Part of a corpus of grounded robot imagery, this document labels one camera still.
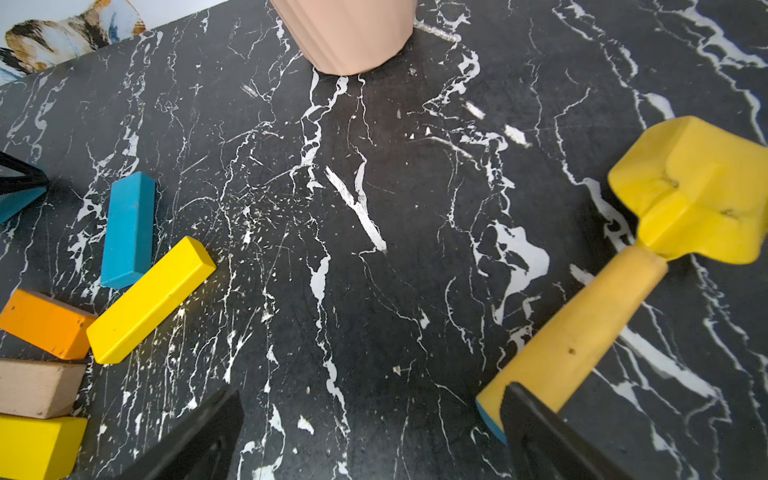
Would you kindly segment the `teal block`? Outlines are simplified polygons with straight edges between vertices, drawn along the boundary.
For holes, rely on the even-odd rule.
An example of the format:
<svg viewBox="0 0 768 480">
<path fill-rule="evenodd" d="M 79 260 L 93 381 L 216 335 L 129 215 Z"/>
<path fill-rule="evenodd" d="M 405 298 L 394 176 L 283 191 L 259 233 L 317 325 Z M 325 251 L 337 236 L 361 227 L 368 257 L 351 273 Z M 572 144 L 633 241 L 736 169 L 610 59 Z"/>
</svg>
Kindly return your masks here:
<svg viewBox="0 0 768 480">
<path fill-rule="evenodd" d="M 152 264 L 155 180 L 136 172 L 113 183 L 100 283 L 111 289 L 135 284 Z"/>
<path fill-rule="evenodd" d="M 37 187 L 2 195 L 0 201 L 0 223 L 4 223 L 12 218 L 37 200 L 46 191 L 46 187 Z"/>
</svg>

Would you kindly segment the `yellow toy shovel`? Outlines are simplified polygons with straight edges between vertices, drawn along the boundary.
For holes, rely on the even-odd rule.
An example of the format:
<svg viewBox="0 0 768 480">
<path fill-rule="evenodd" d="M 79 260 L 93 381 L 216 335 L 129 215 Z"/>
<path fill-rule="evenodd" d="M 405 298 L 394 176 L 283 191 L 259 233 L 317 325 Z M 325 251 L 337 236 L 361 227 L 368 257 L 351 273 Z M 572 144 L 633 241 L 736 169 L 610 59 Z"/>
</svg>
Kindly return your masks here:
<svg viewBox="0 0 768 480">
<path fill-rule="evenodd" d="M 647 129 L 610 170 L 608 183 L 637 217 L 634 245 L 618 253 L 477 395 L 503 443 L 506 387 L 522 384 L 558 412 L 660 283 L 670 261 L 695 253 L 756 261 L 767 235 L 767 149 L 694 116 Z"/>
</svg>

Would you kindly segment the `natural wood block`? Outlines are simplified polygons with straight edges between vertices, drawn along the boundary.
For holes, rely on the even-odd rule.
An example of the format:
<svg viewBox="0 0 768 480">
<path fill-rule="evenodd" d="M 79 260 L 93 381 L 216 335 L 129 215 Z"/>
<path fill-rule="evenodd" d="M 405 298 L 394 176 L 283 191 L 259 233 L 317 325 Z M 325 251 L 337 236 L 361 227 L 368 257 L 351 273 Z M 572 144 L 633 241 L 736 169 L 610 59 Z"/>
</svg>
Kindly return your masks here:
<svg viewBox="0 0 768 480">
<path fill-rule="evenodd" d="M 1 413 L 34 419 L 68 416 L 86 366 L 29 360 L 1 360 Z"/>
</svg>

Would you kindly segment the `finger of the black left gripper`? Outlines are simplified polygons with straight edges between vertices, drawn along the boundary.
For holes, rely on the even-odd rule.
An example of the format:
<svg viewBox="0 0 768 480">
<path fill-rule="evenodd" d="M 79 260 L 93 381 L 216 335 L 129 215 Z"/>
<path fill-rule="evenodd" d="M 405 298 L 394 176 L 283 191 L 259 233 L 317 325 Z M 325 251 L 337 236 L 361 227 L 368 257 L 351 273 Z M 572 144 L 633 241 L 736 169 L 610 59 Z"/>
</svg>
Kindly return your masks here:
<svg viewBox="0 0 768 480">
<path fill-rule="evenodd" d="M 23 162 L 5 152 L 1 153 L 1 166 L 16 172 L 15 176 L 2 176 L 2 195 L 13 194 L 34 188 L 47 188 L 49 179 L 46 174 L 34 165 Z"/>
</svg>

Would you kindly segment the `orange block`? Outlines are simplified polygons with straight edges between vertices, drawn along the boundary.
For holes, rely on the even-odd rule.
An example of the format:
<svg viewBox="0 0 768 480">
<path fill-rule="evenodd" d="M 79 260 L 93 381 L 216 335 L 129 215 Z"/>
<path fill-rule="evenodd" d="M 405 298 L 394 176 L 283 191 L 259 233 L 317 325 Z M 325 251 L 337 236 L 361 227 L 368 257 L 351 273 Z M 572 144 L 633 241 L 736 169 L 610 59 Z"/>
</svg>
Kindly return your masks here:
<svg viewBox="0 0 768 480">
<path fill-rule="evenodd" d="M 1 312 L 1 329 L 61 360 L 82 360 L 90 349 L 94 314 L 37 292 L 16 289 Z"/>
</svg>

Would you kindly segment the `pink ribbed plant pot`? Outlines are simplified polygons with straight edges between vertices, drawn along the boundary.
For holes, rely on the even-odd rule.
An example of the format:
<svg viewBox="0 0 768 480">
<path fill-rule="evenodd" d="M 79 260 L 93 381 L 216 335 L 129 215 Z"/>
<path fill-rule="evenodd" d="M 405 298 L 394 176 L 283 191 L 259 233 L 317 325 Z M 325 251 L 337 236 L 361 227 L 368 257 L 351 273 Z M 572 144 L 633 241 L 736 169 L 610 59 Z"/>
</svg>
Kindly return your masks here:
<svg viewBox="0 0 768 480">
<path fill-rule="evenodd" d="M 413 33 L 416 0 L 281 1 L 271 5 L 307 60 L 321 73 L 373 70 L 403 49 Z"/>
</svg>

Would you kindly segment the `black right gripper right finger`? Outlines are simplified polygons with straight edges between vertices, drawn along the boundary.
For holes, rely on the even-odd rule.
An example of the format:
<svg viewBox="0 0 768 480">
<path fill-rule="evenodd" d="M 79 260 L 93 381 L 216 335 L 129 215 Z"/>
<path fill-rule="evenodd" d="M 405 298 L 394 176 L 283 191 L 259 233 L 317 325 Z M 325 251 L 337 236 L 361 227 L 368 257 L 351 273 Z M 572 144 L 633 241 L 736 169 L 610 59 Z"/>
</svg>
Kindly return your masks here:
<svg viewBox="0 0 768 480">
<path fill-rule="evenodd" d="M 500 415 L 518 479 L 630 477 L 520 383 L 506 387 Z"/>
</svg>

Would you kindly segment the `yellow block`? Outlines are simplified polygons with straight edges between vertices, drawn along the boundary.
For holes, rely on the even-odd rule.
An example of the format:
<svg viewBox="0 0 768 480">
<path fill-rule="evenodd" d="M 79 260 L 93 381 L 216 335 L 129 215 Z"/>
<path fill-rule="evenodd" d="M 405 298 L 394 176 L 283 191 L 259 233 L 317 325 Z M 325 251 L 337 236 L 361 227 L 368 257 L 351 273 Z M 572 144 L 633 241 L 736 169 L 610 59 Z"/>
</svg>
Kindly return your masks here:
<svg viewBox="0 0 768 480">
<path fill-rule="evenodd" d="M 62 479 L 75 466 L 88 421 L 1 416 L 1 478 Z"/>
<path fill-rule="evenodd" d="M 95 362 L 124 360 L 215 270 L 200 241 L 180 240 L 87 328 Z"/>
</svg>

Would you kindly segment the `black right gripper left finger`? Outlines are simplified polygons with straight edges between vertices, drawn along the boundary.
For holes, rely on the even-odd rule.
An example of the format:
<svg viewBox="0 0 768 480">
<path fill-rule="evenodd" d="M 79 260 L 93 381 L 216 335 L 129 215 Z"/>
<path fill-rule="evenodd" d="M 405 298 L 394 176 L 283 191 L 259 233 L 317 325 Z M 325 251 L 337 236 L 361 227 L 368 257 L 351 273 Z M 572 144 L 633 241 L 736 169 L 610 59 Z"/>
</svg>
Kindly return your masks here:
<svg viewBox="0 0 768 480">
<path fill-rule="evenodd" d="M 225 479 L 243 421 L 239 391 L 223 387 L 118 477 Z"/>
</svg>

